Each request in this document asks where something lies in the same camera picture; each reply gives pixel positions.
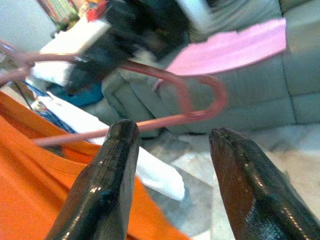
pink cloth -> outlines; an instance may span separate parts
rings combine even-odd
[[[214,74],[256,63],[285,49],[286,19],[272,19],[189,44],[166,70],[181,76]]]

colorful object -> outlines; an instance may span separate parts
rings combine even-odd
[[[86,11],[86,19],[88,22],[97,20],[101,18],[106,9],[107,9],[107,2],[106,0],[99,1],[99,4],[96,7],[90,8]]]
[[[66,30],[69,22],[78,20],[78,10],[71,0],[37,0],[43,10],[57,25],[58,30]]]

wall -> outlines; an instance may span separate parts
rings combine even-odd
[[[21,51],[38,51],[55,25],[36,0],[1,0],[0,39]]]

sofa cushion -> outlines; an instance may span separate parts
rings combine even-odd
[[[204,31],[190,30],[192,42],[205,41],[219,32],[241,30],[282,16],[278,0],[215,0]]]
[[[214,76],[226,84],[229,109],[246,108],[266,101],[289,98],[282,58],[279,54]],[[206,109],[214,97],[211,88],[198,83],[192,77],[187,81],[187,85],[194,108]],[[159,95],[168,110],[173,114],[180,112],[173,86],[160,85]]]
[[[153,119],[154,116],[135,94],[130,83],[122,76],[123,71],[122,69],[115,70],[102,82],[101,90],[107,102],[116,110],[121,119],[131,119],[136,123]],[[144,79],[144,75],[135,74]],[[143,138],[156,137],[159,131],[155,129],[141,132],[140,136]]]
[[[295,124],[289,98],[266,101],[250,107],[227,109],[210,120],[187,124],[194,133],[209,133],[212,128],[225,127],[235,130],[256,130]]]
[[[87,113],[96,116],[101,122],[112,125],[122,119],[106,98],[82,108]]]
[[[295,96],[292,103],[298,124],[320,122],[320,93]]]
[[[296,6],[299,6],[309,0],[279,0],[281,10],[283,13],[286,13],[288,10],[293,9]]]
[[[283,66],[289,93],[320,92],[320,0],[311,0],[285,15],[287,50]]]

blue fabric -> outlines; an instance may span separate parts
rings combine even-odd
[[[75,94],[69,94],[58,84],[51,84],[48,91],[60,99],[63,99],[77,107],[91,105],[101,101],[104,95],[101,92],[101,83],[94,83]]]
[[[33,91],[38,97],[49,97],[49,95],[39,89],[37,89],[36,87],[28,84],[27,82],[24,82],[27,87]],[[76,131],[74,131],[69,125],[67,125],[65,122],[61,121],[60,118],[58,118],[53,112],[51,112],[50,110],[46,110],[46,111],[35,111],[38,115],[42,116],[43,118],[45,118],[46,120],[48,120],[49,122],[53,123],[54,125],[58,126],[59,128],[65,130],[66,132],[70,133],[70,134],[74,134],[76,133]]]

